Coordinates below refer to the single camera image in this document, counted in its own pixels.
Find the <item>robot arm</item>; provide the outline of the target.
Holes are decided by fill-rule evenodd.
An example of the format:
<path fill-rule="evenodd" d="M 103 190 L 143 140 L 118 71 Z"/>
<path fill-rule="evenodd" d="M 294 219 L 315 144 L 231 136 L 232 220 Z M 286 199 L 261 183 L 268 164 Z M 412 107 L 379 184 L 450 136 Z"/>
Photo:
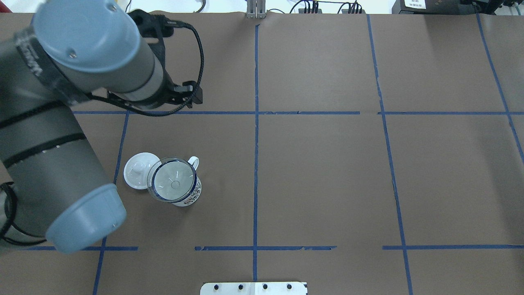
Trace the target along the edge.
<path fill-rule="evenodd" d="M 195 81 L 165 69 L 164 39 L 193 32 Z M 126 220 L 72 107 L 99 101 L 144 116 L 168 116 L 203 101 L 204 53 L 186 22 L 114 0 L 47 0 L 28 27 L 1 42 L 1 253 L 49 242 L 74 253 Z"/>

